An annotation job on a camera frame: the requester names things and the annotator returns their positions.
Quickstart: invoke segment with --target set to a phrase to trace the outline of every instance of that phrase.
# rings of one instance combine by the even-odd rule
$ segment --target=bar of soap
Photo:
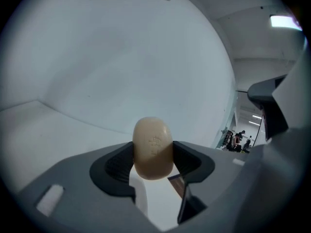
[[[173,169],[173,140],[168,126],[157,117],[144,117],[133,133],[134,165],[146,180],[168,176]]]

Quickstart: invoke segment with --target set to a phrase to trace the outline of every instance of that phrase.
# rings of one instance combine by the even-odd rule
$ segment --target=rectangular ceiling lamp
[[[270,16],[272,27],[292,28],[302,31],[295,22],[294,18],[286,16]]]
[[[256,118],[258,118],[258,119],[261,119],[261,117],[259,117],[259,116],[255,116],[255,115],[253,115],[253,117],[256,117]]]
[[[251,122],[251,121],[248,121],[248,122],[260,126],[260,124],[258,124],[258,123],[254,123],[254,122]]]

